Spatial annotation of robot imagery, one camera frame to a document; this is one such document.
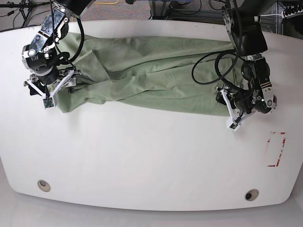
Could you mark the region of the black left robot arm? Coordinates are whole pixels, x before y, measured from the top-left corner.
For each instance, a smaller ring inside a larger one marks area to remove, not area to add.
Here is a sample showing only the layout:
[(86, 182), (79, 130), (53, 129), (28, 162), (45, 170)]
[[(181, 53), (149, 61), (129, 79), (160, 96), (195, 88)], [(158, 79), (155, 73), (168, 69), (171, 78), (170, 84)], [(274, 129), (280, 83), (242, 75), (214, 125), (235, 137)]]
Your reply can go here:
[[(277, 105), (277, 97), (270, 81), (270, 67), (262, 53), (267, 51), (267, 43), (261, 29), (261, 14), (268, 10), (272, 0), (245, 0), (241, 6), (227, 0), (222, 7), (225, 27), (233, 49), (217, 51), (214, 63), (217, 78), (206, 82), (211, 85), (222, 81), (223, 86), (216, 88), (216, 101), (226, 105), (229, 119), (227, 128), (238, 130), (241, 123), (255, 112), (267, 114)], [(242, 60), (242, 76), (247, 88), (241, 88), (225, 77)]]

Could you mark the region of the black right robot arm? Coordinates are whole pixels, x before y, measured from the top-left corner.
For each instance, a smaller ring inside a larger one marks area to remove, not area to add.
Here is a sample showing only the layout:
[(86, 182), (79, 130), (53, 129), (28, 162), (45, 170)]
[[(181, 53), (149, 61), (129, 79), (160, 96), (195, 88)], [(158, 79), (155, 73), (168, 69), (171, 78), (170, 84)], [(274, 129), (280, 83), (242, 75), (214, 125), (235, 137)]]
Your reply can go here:
[[(31, 72), (24, 82), (30, 95), (40, 95), (45, 108), (57, 105), (56, 94), (67, 87), (73, 92), (76, 77), (81, 71), (73, 62), (79, 56), (84, 45), (84, 29), (81, 15), (94, 1), (92, 0), (54, 0), (50, 2), (50, 14), (46, 16), (32, 42), (22, 50), (22, 62)], [(75, 17), (80, 29), (80, 44), (73, 56), (61, 52), (58, 43), (69, 31), (69, 21)]]

